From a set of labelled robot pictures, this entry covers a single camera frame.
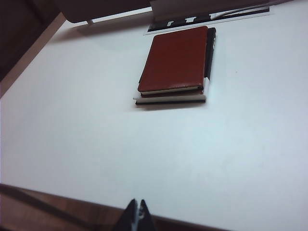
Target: desk surface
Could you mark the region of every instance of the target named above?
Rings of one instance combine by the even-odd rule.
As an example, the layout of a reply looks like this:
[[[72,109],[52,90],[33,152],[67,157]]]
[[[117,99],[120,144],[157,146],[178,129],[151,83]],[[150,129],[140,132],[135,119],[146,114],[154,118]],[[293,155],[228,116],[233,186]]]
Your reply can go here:
[[[238,231],[308,229],[308,2],[216,24],[206,104],[137,107],[150,13],[59,29],[1,99],[1,182]]]

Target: red notebook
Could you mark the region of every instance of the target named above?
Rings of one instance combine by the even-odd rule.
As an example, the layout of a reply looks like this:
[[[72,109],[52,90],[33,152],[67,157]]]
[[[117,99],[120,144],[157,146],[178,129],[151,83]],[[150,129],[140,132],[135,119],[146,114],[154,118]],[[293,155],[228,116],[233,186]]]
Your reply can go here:
[[[207,27],[156,35],[138,91],[143,95],[203,89]]]

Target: black object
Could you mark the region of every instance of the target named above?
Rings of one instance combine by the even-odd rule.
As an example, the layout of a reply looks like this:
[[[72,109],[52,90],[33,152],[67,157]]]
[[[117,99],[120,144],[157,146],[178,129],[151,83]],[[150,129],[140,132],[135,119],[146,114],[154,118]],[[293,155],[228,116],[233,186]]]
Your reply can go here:
[[[210,80],[211,69],[212,69],[212,60],[214,54],[214,46],[216,39],[216,29],[209,28],[207,29],[207,37],[206,37],[206,51],[205,51],[205,76]]]
[[[145,201],[138,208],[137,201],[131,200],[112,231],[156,231]]]

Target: stacked notebooks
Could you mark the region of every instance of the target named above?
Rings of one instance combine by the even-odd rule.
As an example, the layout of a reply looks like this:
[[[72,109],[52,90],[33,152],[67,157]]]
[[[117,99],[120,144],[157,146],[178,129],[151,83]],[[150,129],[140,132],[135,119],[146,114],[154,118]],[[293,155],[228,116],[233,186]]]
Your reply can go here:
[[[205,102],[215,37],[206,26],[155,36],[136,104]]]

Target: book stack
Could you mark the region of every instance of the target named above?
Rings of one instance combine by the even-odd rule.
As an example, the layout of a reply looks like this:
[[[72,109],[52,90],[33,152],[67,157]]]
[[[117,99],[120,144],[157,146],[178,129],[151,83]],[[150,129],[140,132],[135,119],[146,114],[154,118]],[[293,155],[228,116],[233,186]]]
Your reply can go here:
[[[216,30],[206,26],[156,35],[136,104],[205,102]]]

